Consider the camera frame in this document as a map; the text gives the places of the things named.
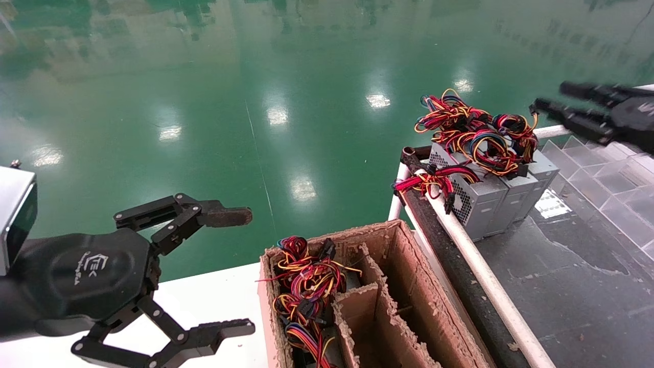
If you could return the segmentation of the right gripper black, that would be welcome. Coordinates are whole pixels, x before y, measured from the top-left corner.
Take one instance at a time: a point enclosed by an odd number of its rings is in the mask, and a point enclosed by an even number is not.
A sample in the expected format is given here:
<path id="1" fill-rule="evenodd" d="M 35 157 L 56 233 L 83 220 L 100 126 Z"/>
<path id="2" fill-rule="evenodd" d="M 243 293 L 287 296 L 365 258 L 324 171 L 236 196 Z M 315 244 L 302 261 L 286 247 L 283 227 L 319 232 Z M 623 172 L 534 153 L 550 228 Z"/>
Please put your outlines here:
<path id="1" fill-rule="evenodd" d="M 653 154 L 653 92 L 640 88 L 623 88 L 616 84 L 564 81 L 559 93 L 596 105 L 612 108 L 608 114 L 592 109 L 570 107 L 547 99 L 535 99 L 529 109 L 546 114 L 566 130 L 596 144 L 611 141 L 632 145 Z"/>

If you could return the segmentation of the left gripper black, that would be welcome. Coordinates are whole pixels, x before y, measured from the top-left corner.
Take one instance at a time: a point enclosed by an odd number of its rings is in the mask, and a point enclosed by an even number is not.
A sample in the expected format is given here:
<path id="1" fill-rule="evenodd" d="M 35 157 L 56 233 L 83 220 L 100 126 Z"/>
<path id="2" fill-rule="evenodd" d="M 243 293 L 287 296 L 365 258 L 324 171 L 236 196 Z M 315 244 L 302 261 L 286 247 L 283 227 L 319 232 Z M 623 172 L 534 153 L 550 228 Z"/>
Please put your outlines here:
<path id="1" fill-rule="evenodd" d="M 178 193 L 117 212 L 119 230 L 109 234 L 28 240 L 15 261 L 15 335 L 64 337 L 91 328 L 71 352 L 105 367 L 180 367 L 215 355 L 227 338 L 252 335 L 255 324 L 246 318 L 183 329 L 152 296 L 138 298 L 150 245 L 156 255 L 166 256 L 204 226 L 244 226 L 252 218 L 249 207 L 226 208 L 219 200 Z M 136 233 L 159 224 L 164 226 L 150 242 Z M 165 347 L 147 355 L 106 345 L 119 321 L 128 324 L 126 317 L 118 318 L 121 310 L 144 314 L 168 337 Z"/>

